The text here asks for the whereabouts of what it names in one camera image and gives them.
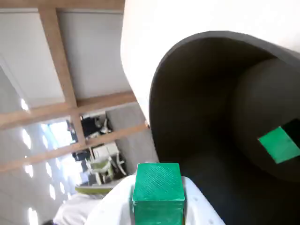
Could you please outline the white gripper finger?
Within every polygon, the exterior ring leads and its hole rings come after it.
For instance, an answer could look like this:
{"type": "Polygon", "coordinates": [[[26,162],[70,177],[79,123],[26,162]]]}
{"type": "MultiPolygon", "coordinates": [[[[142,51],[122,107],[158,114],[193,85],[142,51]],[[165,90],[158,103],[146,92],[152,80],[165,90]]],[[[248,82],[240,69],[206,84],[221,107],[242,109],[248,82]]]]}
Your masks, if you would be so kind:
{"type": "Polygon", "coordinates": [[[184,224],[225,225],[196,184],[188,177],[181,178],[185,194],[184,224]]]}
{"type": "Polygon", "coordinates": [[[119,182],[93,208],[87,218],[88,225],[134,225],[132,193],[135,175],[119,182]]]}

